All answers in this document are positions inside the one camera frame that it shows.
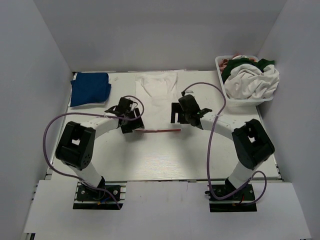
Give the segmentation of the dark green t shirt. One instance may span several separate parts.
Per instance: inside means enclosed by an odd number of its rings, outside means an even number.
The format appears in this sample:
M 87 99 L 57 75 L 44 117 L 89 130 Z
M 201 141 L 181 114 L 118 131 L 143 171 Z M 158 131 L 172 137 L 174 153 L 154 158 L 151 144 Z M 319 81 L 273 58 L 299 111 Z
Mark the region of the dark green t shirt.
M 240 65 L 243 64 L 247 64 L 247 65 L 251 65 L 251 66 L 255 66 L 256 68 L 258 68 L 259 70 L 261 70 L 262 72 L 264 71 L 264 68 L 268 65 L 275 65 L 275 61 L 274 60 L 267 60 L 262 58 L 259 61 L 254 61 L 250 58 L 239 58 L 239 59 L 231 59 L 227 62 L 226 67 L 224 68 L 224 70 L 221 73 L 221 77 L 223 80 L 226 80 L 230 75 L 231 75 L 231 71 L 236 68 L 239 67 Z

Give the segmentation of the cream white t shirt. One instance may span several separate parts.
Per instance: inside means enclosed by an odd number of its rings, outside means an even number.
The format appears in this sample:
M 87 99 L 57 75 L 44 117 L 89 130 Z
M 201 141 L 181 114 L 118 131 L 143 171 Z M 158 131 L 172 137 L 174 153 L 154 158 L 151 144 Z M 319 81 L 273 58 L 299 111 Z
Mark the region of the cream white t shirt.
M 230 76 L 223 80 L 226 94 L 231 99 L 264 99 L 273 96 L 280 82 L 280 73 L 275 65 L 263 71 L 249 64 L 235 67 Z

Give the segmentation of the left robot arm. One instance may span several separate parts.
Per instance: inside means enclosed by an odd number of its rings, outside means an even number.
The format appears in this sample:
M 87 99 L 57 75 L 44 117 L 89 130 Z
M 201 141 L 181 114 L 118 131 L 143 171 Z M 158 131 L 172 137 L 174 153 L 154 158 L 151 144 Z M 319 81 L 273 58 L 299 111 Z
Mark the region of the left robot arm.
M 113 130 L 121 129 L 127 134 L 144 127 L 145 107 L 138 98 L 134 101 L 131 98 L 131 95 L 121 97 L 104 114 L 70 113 L 93 118 L 82 123 L 69 121 L 57 144 L 55 157 L 74 171 L 74 177 L 89 187 L 88 193 L 96 200 L 105 196 L 106 187 L 105 179 L 92 164 L 95 140 Z

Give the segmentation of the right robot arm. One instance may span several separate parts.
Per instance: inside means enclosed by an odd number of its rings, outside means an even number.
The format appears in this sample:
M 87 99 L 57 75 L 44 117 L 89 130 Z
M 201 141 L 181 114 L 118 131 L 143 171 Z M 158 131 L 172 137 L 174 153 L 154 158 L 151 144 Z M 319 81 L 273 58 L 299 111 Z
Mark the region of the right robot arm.
M 234 119 L 214 114 L 209 108 L 201 109 L 196 99 L 188 94 L 171 104 L 171 120 L 174 124 L 189 124 L 203 131 L 210 131 L 207 149 L 207 178 L 210 179 L 210 152 L 213 134 L 221 135 L 233 142 L 238 163 L 224 182 L 224 193 L 218 193 L 209 185 L 215 198 L 223 200 L 238 199 L 244 187 L 253 178 L 260 165 L 275 152 L 275 147 L 261 122 L 257 119 L 246 121 L 238 127 Z

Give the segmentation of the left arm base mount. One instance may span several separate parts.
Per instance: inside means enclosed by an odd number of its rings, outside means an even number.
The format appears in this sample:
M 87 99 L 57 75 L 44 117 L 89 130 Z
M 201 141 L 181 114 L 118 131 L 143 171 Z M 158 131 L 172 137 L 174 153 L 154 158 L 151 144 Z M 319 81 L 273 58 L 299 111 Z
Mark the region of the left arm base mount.
M 93 189 L 78 183 L 72 208 L 74 210 L 120 210 L 125 201 L 126 184 L 106 182 L 105 189 L 113 195 L 119 207 L 110 194 L 94 192 Z

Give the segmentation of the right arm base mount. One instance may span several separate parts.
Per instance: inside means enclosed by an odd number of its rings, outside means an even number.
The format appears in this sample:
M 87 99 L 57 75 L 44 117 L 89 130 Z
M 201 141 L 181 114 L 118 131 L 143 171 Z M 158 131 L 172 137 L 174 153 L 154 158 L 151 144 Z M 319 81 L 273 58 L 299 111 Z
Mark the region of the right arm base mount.
M 239 192 L 223 200 L 214 198 L 209 189 L 204 194 L 208 197 L 211 213 L 257 212 L 256 203 L 252 203 L 256 200 L 256 196 L 251 184 L 248 184 Z

